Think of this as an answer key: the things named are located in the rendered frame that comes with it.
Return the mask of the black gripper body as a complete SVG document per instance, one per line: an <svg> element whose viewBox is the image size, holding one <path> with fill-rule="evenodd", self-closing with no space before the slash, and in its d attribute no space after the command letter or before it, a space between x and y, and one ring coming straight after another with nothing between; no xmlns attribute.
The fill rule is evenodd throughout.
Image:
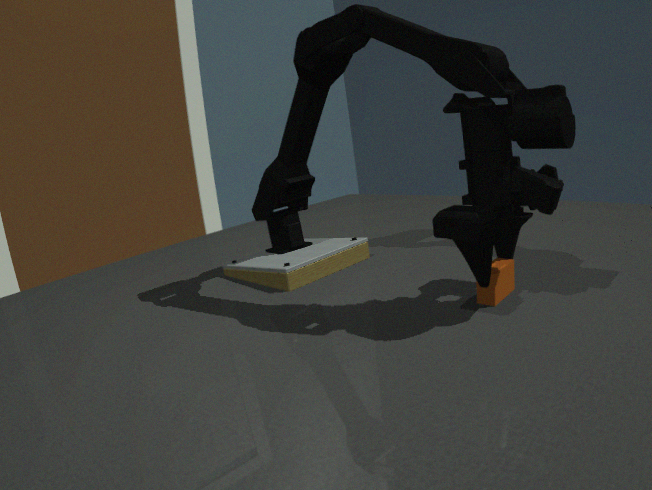
<svg viewBox="0 0 652 490"><path fill-rule="evenodd" d="M459 161L459 170L466 170L468 194L462 196L462 205L440 210L432 219L436 238L482 241L495 235L498 215L518 216L528 206L514 199L512 205L501 204L501 185L504 166L515 157L512 148L497 151L465 151L465 160ZM530 210L535 210L528 206Z"/></svg>

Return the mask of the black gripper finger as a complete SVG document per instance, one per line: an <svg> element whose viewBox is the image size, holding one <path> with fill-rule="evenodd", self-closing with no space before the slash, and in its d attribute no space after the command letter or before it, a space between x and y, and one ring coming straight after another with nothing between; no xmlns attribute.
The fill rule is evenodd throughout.
<svg viewBox="0 0 652 490"><path fill-rule="evenodd" d="M453 239L481 288L490 284L493 246L503 234L495 232L494 236L482 241Z"/></svg>
<svg viewBox="0 0 652 490"><path fill-rule="evenodd" d="M498 258L513 259L519 231L532 215L533 213L524 212L518 216L497 216L498 226L496 232L504 232L494 244Z"/></svg>

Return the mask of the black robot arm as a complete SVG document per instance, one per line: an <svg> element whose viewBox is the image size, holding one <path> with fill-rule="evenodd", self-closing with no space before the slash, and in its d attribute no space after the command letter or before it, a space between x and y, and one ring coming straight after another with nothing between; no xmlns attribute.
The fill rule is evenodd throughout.
<svg viewBox="0 0 652 490"><path fill-rule="evenodd" d="M272 245L267 253L313 245L304 242L297 212L308 209L315 182L307 159L331 85L371 37L426 61L454 87L485 95L469 98L454 93L444 106L444 113L461 114L465 151L507 150L512 141L522 149L574 145L575 115L564 85L527 89L497 47L448 37L377 7L351 5L304 29L297 38L293 60L297 88L278 156L264 171L252 208L256 221L267 220ZM491 98L507 98L508 104L495 105ZM515 199L553 214L564 186L556 167L544 164L538 172L528 170L520 167L517 156L514 166L513 159L507 165L501 204L512 205Z"/></svg>

